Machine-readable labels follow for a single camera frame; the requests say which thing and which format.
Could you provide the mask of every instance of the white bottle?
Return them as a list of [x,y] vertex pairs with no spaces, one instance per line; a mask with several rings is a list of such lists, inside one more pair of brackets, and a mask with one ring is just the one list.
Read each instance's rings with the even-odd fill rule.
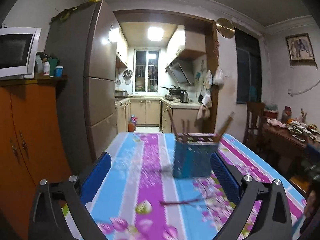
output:
[[45,63],[43,63],[43,75],[49,76],[49,74],[50,74],[50,63],[46,61]]

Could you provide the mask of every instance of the tablecloth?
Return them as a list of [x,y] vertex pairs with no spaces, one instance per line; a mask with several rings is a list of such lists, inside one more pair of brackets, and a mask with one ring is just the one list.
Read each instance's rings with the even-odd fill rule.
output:
[[[163,133],[120,133],[108,147],[110,171],[86,207],[109,240],[212,240],[235,204],[228,201],[214,173],[208,178],[174,179],[175,138]],[[278,172],[231,135],[219,144],[225,160],[258,181],[280,179],[292,223],[302,215],[305,199]],[[161,205],[160,202],[181,202]],[[248,236],[259,211],[256,201],[238,239]],[[65,216],[81,239],[70,213]]]

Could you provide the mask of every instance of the electrical wire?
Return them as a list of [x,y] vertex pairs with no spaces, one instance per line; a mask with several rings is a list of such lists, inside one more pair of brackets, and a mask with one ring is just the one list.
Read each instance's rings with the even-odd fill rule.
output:
[[295,96],[295,95],[300,95],[300,94],[303,94],[303,93],[305,93],[305,92],[308,92],[308,91],[310,91],[311,89],[313,89],[314,87],[316,87],[318,84],[320,84],[320,80],[315,84],[315,85],[313,85],[311,88],[308,88],[308,89],[306,89],[306,90],[304,90],[304,91],[301,91],[301,92],[297,92],[297,93],[289,93],[288,92],[288,94],[290,95],[290,96]]

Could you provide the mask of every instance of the cabinet door handle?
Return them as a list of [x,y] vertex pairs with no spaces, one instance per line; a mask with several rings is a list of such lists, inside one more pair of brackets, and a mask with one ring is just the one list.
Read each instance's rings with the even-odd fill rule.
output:
[[19,155],[18,155],[18,150],[17,150],[17,147],[14,145],[12,139],[10,138],[10,143],[11,143],[11,147],[12,147],[12,152],[13,152],[13,155],[17,158],[17,162],[19,163],[20,165],[20,160],[19,160]]
[[27,156],[27,158],[29,159],[28,146],[27,146],[26,141],[25,141],[24,138],[23,138],[23,135],[22,135],[22,132],[21,132],[21,131],[19,131],[19,135],[20,135],[21,140],[22,140],[22,148],[24,149],[24,151],[25,151],[25,153],[26,153],[26,156]]

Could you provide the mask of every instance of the range hood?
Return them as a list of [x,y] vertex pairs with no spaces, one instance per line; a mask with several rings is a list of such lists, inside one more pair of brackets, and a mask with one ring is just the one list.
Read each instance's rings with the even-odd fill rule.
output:
[[193,65],[190,61],[175,59],[166,67],[167,72],[171,72],[179,84],[194,84]]

